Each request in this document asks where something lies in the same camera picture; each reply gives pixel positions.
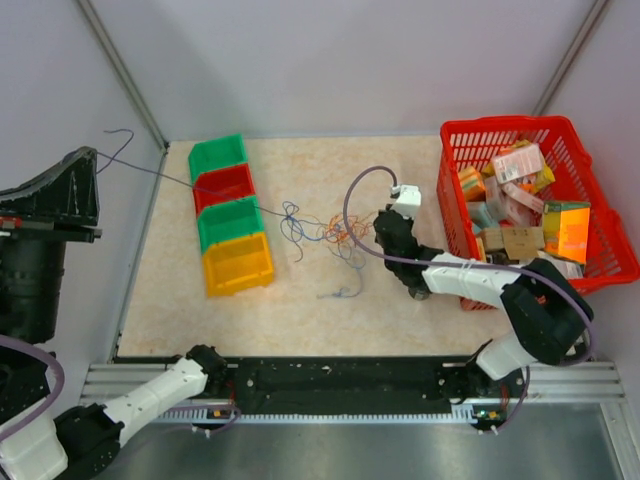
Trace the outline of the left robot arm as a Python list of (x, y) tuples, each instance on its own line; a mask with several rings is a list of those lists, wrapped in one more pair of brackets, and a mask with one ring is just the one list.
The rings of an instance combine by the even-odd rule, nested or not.
[(121, 397), (52, 416), (65, 375), (40, 347), (55, 335), (67, 244), (101, 235), (97, 157), (80, 147), (1, 193), (1, 472), (9, 479), (93, 479), (153, 420), (226, 387), (225, 361), (196, 345)]

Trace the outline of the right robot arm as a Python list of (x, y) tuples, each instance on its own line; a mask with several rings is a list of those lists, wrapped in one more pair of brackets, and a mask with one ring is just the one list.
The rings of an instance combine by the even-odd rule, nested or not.
[(548, 260), (509, 268), (469, 262), (419, 244), (413, 221), (392, 210), (381, 211), (373, 226), (385, 267), (412, 298), (449, 294), (506, 314), (512, 332), (489, 341), (470, 359), (466, 380), (474, 393), (492, 394), (504, 377), (533, 363), (568, 366), (586, 358), (586, 348), (577, 342), (593, 311)]

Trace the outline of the near green storage bin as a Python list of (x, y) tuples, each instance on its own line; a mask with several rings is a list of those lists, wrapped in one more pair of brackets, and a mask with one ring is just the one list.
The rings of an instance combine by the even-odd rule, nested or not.
[(197, 217), (202, 254), (214, 244), (264, 231), (256, 196), (205, 207)]

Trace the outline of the green storage bin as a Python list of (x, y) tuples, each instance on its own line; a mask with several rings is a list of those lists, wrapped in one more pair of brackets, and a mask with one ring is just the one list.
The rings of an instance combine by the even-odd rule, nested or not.
[(205, 207), (197, 217), (202, 254), (214, 244), (264, 231), (256, 196)]
[(191, 183), (205, 173), (248, 162), (241, 134), (196, 143), (188, 155)]

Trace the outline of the red storage bin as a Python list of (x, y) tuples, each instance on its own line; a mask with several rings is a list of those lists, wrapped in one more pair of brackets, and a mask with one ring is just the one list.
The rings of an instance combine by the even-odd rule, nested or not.
[(202, 173), (192, 193), (197, 217), (208, 207), (256, 194), (248, 163)]

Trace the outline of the far green storage bin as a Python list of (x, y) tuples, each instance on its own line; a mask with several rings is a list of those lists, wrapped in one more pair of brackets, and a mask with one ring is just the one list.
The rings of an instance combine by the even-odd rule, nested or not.
[(248, 162), (241, 134), (196, 143), (188, 155), (191, 183), (205, 173)]

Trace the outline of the yellow storage bin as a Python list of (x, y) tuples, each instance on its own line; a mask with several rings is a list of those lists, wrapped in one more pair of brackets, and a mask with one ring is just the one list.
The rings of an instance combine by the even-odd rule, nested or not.
[(268, 286), (274, 280), (274, 265), (264, 232), (211, 245), (202, 256), (202, 264), (208, 297), (232, 296)]

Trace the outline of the black drink can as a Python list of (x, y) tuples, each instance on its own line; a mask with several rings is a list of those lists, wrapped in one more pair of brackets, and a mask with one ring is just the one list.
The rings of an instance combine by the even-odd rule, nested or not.
[(426, 286), (409, 287), (408, 294), (416, 301), (424, 301), (431, 296), (431, 291)]

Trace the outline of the orange sponge box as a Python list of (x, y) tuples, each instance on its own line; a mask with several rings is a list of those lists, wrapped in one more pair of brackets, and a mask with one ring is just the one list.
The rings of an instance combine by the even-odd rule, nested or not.
[(457, 178), (466, 202), (484, 201), (486, 187), (482, 174), (473, 166), (458, 172)]

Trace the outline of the light blue sponge pack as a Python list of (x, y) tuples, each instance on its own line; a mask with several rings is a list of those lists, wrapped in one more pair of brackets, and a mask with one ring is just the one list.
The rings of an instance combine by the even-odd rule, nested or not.
[(489, 212), (485, 202), (468, 202), (466, 204), (471, 221), (478, 227), (495, 228), (499, 225), (498, 221)]

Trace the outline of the yellow Kamenoko sponge pack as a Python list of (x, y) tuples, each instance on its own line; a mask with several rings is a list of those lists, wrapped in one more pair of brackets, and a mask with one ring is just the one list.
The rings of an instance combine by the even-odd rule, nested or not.
[(486, 263), (487, 262), (487, 255), (486, 255), (484, 243), (483, 243), (483, 241), (482, 241), (482, 239), (480, 237), (476, 237), (475, 241), (476, 241), (476, 247), (478, 249), (478, 259), (481, 262)]

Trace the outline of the white pink sponge pack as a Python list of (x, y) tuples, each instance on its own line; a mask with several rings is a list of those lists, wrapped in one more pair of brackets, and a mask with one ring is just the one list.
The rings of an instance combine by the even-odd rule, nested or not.
[(496, 180), (505, 184), (543, 169), (543, 157), (537, 144), (529, 144), (491, 160)]

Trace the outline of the brown cardboard sponge pack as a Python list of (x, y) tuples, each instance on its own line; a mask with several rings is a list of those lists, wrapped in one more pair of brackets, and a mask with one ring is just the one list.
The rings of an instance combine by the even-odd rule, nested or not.
[(486, 253), (503, 251), (510, 260), (535, 258), (544, 249), (543, 231), (540, 227), (499, 227), (481, 231)]

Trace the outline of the white Kamenoko sponge pack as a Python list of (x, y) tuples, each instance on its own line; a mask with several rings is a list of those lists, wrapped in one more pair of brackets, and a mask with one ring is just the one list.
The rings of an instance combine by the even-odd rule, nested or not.
[(520, 203), (521, 205), (529, 208), (530, 210), (536, 213), (542, 213), (544, 211), (544, 201), (525, 191), (517, 184), (514, 184), (512, 182), (505, 183), (502, 185), (502, 190), (507, 196)]

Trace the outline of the yellow snack bag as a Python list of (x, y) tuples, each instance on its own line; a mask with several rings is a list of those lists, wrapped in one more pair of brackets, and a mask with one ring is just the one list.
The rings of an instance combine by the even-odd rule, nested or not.
[(554, 182), (555, 176), (553, 171), (546, 163), (544, 163), (543, 168), (540, 171), (531, 175), (532, 192), (536, 194)]

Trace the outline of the yellow green sponge box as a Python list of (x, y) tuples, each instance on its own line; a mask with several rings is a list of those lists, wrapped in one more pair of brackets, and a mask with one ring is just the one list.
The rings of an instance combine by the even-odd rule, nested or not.
[(547, 201), (542, 214), (544, 250), (585, 264), (589, 237), (589, 202)]

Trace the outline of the red plastic shopping basket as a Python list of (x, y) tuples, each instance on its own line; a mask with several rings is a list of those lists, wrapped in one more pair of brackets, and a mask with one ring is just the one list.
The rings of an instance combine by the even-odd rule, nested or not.
[(639, 279), (639, 261), (622, 220), (612, 209), (592, 169), (592, 157), (570, 120), (563, 116), (494, 116), (452, 120), (440, 128), (442, 143), (436, 193), (449, 251), (477, 259), (479, 250), (458, 172), (480, 170), (518, 140), (540, 146), (556, 181), (542, 190), (542, 198), (586, 201), (591, 204), (584, 277), (571, 284), (584, 296), (606, 287)]

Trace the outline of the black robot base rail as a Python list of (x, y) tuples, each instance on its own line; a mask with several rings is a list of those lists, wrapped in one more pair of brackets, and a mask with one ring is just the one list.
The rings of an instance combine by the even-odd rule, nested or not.
[(223, 357), (196, 345), (186, 357), (209, 376), (202, 397), (231, 400), (245, 415), (443, 413), (523, 390), (521, 373), (493, 380), (468, 356)]

